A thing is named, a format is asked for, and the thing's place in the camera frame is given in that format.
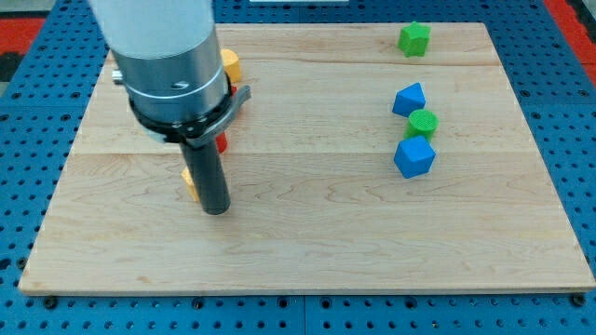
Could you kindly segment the black clamp ring mount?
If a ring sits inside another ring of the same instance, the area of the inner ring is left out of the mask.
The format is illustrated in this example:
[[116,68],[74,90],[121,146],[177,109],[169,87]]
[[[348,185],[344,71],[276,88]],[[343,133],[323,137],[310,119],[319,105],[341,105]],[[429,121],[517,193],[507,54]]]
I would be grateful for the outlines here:
[[129,98],[129,106],[137,121],[155,141],[201,147],[223,133],[236,119],[242,104],[250,98],[251,88],[240,87],[235,94],[225,96],[222,102],[206,115],[184,122],[164,123],[153,120],[142,113],[132,98]]

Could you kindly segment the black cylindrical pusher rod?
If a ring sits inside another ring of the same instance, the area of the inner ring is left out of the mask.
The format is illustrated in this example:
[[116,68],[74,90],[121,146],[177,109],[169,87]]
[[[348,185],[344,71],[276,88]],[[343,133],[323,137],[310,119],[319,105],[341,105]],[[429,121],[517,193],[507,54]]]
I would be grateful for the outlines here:
[[210,215],[225,213],[230,196],[216,142],[200,147],[182,143],[181,150],[203,211]]

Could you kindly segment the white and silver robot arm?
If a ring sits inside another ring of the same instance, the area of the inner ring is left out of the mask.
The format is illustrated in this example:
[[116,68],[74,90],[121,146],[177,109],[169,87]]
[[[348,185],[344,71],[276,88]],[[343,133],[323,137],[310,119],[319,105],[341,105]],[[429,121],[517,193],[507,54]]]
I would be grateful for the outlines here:
[[203,210],[230,196],[216,139],[251,97],[224,70],[210,1],[90,0],[129,106],[159,141],[180,145]]

